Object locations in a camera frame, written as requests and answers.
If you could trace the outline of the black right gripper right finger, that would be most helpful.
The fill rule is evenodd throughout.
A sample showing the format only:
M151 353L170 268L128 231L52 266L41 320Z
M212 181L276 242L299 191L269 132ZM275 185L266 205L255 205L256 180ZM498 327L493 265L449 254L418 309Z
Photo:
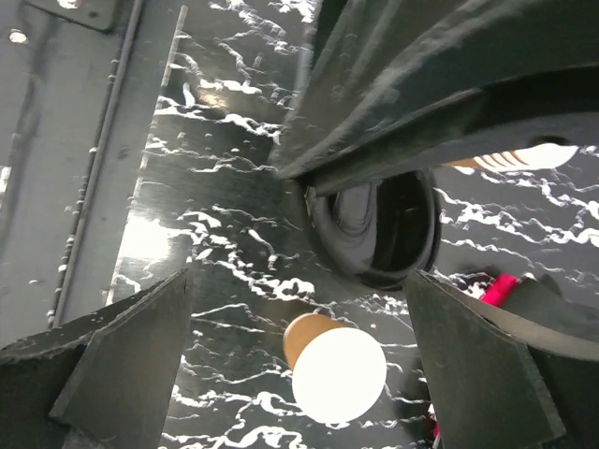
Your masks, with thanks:
M415 271L405 285L445 448L594 448L598 360L547 353L481 298Z

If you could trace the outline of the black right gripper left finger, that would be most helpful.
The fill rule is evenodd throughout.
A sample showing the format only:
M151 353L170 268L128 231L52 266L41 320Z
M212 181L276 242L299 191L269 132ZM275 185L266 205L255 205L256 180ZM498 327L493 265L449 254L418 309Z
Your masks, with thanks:
M4 448L155 448L192 309L180 270L1 350Z

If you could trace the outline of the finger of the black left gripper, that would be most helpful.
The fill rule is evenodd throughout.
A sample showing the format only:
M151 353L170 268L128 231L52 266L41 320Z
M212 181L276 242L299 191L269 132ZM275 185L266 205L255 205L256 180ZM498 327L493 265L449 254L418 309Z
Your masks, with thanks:
M322 1L270 159L320 194L598 142L594 1Z

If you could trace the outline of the single black cup lid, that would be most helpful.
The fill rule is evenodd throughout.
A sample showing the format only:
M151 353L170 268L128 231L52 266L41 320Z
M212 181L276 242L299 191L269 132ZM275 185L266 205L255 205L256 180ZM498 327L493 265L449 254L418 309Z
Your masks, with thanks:
M336 276L397 292L412 270L432 269L440 247L440 200L429 170L319 196L287 181L290 209L320 262Z

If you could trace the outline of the single paper cup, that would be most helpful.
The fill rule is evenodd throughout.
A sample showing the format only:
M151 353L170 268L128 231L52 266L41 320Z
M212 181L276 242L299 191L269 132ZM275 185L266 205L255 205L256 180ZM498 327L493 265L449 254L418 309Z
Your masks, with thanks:
M285 360L299 408L315 422L346 423L361 417L380 398L387 361L369 333L319 313L304 313L287 327Z

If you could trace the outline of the stack of paper cups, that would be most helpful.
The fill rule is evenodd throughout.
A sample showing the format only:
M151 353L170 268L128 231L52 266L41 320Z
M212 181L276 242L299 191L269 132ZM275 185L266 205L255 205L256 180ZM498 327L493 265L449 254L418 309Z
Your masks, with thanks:
M445 163L445 167L482 169L496 173L554 169L569 162L577 150L576 146L543 143L531 148L461 159Z

